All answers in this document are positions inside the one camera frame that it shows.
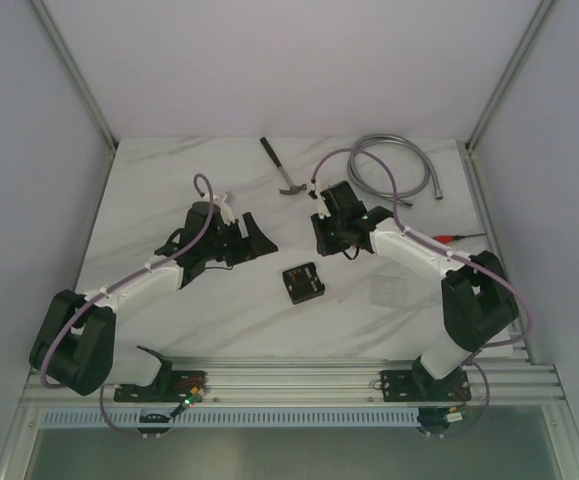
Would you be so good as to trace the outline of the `black fuse box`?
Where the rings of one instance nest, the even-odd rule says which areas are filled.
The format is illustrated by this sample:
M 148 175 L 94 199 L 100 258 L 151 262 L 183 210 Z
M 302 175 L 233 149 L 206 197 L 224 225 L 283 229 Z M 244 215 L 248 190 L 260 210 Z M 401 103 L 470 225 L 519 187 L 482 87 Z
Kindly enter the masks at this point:
M 325 293 L 314 262 L 291 267 L 282 272 L 282 280 L 293 305 L 315 299 Z

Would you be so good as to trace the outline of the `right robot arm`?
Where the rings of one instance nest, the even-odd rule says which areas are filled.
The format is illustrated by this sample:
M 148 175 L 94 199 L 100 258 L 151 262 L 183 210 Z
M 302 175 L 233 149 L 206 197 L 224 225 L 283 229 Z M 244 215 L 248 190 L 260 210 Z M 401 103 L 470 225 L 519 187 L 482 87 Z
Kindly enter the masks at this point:
M 413 390 L 433 399 L 447 377 L 475 357 L 519 315 L 499 259 L 484 250 L 469 255 L 420 234 L 384 208 L 367 209 L 346 181 L 309 196 L 317 202 L 311 216 L 317 252 L 345 254 L 350 248 L 394 260 L 441 291 L 443 331 L 415 360 Z

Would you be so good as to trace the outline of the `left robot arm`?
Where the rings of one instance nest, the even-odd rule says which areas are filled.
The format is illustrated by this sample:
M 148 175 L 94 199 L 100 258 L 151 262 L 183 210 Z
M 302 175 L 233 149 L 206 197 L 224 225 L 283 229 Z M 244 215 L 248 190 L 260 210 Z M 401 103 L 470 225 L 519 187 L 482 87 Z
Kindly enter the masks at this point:
M 29 354 L 48 388 L 86 396 L 104 385 L 136 385 L 151 402 L 173 390 L 171 367 L 147 347 L 119 344 L 116 328 L 201 275 L 209 262 L 234 267 L 277 252 L 251 213 L 236 219 L 226 205 L 198 201 L 144 267 L 85 294 L 65 289 L 51 300 Z

